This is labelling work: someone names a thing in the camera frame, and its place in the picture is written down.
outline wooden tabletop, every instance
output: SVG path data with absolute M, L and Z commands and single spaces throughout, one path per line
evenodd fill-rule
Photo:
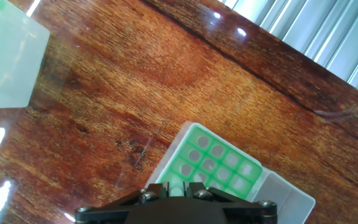
M 43 0 L 32 17 L 51 37 L 30 105 L 0 110 L 0 222 L 72 223 L 142 188 L 196 121 L 314 197 L 307 223 L 358 223 L 358 91 L 287 44 L 215 0 Z

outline frosted plastic container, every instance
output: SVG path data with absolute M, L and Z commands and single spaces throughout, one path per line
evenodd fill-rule
M 221 147 L 220 154 L 214 154 L 216 146 Z M 207 160 L 211 167 L 205 166 Z M 227 179 L 219 176 L 219 169 L 228 170 Z M 183 125 L 146 186 L 165 181 L 170 183 L 171 195 L 176 196 L 183 192 L 182 182 L 190 181 L 203 182 L 250 202 L 271 200 L 277 204 L 279 224 L 304 223 L 316 203 L 258 160 L 190 121 Z
M 49 31 L 7 0 L 0 0 L 0 108 L 29 104 Z

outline green grid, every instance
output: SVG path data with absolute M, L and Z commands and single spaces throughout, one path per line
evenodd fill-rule
M 219 185 L 221 190 L 245 198 L 262 173 L 261 166 L 248 160 L 224 142 L 214 138 L 211 133 L 208 133 L 197 126 L 193 126 L 188 132 L 190 132 L 190 134 L 182 140 L 181 147 L 177 149 L 178 153 L 175 158 L 173 158 L 170 164 L 167 164 L 168 169 L 166 169 L 163 174 L 161 182 L 171 181 L 173 176 L 176 177 L 175 180 L 177 180 L 177 177 L 180 177 L 182 181 L 194 182 L 200 179 L 197 178 L 196 175 L 201 174 L 205 176 L 203 183 L 206 186 L 210 184 Z M 198 141 L 201 137 L 206 137 L 208 140 L 207 146 L 200 147 L 198 145 Z M 213 154 L 213 147 L 215 146 L 222 147 L 222 154 L 220 156 L 215 156 Z M 197 151 L 199 153 L 199 158 L 195 161 L 192 161 L 189 158 L 191 151 Z M 228 159 L 230 156 L 234 156 L 237 159 L 235 165 L 230 163 L 230 160 Z M 204 162 L 207 160 L 214 162 L 212 170 L 204 168 Z M 191 167 L 188 175 L 183 175 L 181 173 L 180 169 L 184 164 Z M 219 176 L 221 176 L 219 175 L 219 171 L 222 169 L 227 169 L 229 171 L 229 176 L 225 180 L 219 178 Z

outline screw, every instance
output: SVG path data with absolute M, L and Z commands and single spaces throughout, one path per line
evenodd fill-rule
M 142 199 L 150 200 L 156 196 L 157 196 L 157 194 L 155 194 L 154 192 L 145 192 L 144 194 L 142 194 Z
M 91 206 L 85 205 L 84 207 L 77 208 L 77 212 L 86 212 L 86 211 L 89 211 L 89 210 L 91 210 L 91 209 L 92 209 Z
M 270 200 L 260 200 L 259 205 L 261 205 L 263 207 L 268 207 L 268 206 L 273 205 L 273 202 Z
M 212 196 L 211 192 L 207 190 L 199 190 L 193 195 L 196 198 L 206 198 Z

